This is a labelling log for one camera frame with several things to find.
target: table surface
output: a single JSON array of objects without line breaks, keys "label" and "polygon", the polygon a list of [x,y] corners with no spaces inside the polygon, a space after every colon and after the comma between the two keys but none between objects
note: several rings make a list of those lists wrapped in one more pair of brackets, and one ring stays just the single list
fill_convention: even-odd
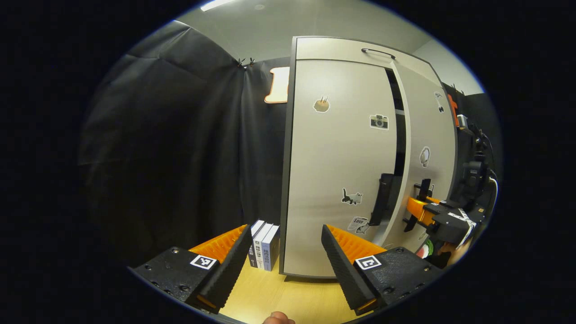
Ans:
[{"label": "table surface", "polygon": [[248,324],[261,324],[273,311],[281,311],[296,324],[343,323],[358,318],[346,303],[338,282],[316,282],[278,273],[279,260],[271,272],[250,266],[248,258],[222,315]]}]

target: book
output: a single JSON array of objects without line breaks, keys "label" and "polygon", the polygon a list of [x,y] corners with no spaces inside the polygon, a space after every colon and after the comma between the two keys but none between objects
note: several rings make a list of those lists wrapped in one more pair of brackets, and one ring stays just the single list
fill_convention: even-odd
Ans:
[{"label": "book", "polygon": [[264,259],[264,270],[272,271],[274,263],[278,257],[279,242],[280,242],[280,226],[274,225],[268,231],[268,234],[262,240],[262,258]]},{"label": "book", "polygon": [[256,264],[256,255],[254,254],[254,238],[260,232],[260,229],[262,229],[262,225],[264,225],[264,221],[257,220],[254,224],[252,224],[252,227],[250,227],[252,243],[250,245],[250,249],[248,250],[248,260],[250,261],[250,266],[255,268],[258,268],[258,265]]},{"label": "book", "polygon": [[262,240],[268,234],[272,224],[266,223],[254,238],[254,254],[256,254],[256,264],[259,269],[264,269],[264,258],[262,257]]}]

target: book spine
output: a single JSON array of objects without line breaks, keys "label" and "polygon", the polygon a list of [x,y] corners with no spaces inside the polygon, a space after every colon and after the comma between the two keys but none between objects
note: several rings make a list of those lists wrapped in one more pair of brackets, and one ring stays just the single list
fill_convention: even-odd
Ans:
[{"label": "book spine", "polygon": [[248,260],[250,261],[250,266],[258,268],[256,264],[256,255],[254,254],[254,239],[252,238],[252,245],[250,245],[250,249],[248,250]]},{"label": "book spine", "polygon": [[276,235],[272,242],[270,243],[270,271],[274,268],[276,264],[276,259],[278,259],[278,255],[280,254],[280,237]]},{"label": "book spine", "polygon": [[258,269],[264,269],[264,259],[262,258],[262,241],[254,242],[254,251],[256,253],[256,263]]},{"label": "book spine", "polygon": [[270,244],[262,243],[262,258],[264,263],[264,270],[272,271],[270,267]]}]

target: white cabinet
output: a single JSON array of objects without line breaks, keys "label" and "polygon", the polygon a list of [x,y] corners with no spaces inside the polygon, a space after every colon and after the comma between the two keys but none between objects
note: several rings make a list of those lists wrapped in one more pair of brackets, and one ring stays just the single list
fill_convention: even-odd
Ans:
[{"label": "white cabinet", "polygon": [[[398,80],[404,111],[395,110],[386,69]],[[454,123],[434,70],[391,48],[329,37],[295,37],[290,70],[281,272],[335,276],[321,244],[322,225],[347,230],[355,217],[369,220],[378,179],[394,173],[398,149],[406,150],[406,160],[390,225],[351,232],[379,244],[390,236],[410,250],[418,248],[413,238],[418,229],[403,233],[401,226],[411,187],[432,178],[435,197],[446,198],[454,169]],[[406,119],[402,141],[396,114]],[[406,147],[397,148],[397,142]],[[431,153],[426,168],[415,152],[421,146]]]}]

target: door handle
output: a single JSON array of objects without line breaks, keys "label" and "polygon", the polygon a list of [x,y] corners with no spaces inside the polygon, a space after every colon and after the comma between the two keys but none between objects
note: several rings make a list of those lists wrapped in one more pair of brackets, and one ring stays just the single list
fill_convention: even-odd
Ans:
[{"label": "door handle", "polygon": [[382,51],[379,51],[379,50],[373,50],[373,49],[371,49],[371,48],[363,48],[363,49],[361,49],[361,51],[364,52],[364,53],[366,53],[366,52],[368,52],[368,51],[374,51],[374,52],[378,52],[378,53],[383,53],[383,54],[386,54],[386,55],[390,55],[390,57],[391,57],[392,59],[396,59],[396,57],[395,57],[394,55],[390,54],[390,53],[382,52]]}]

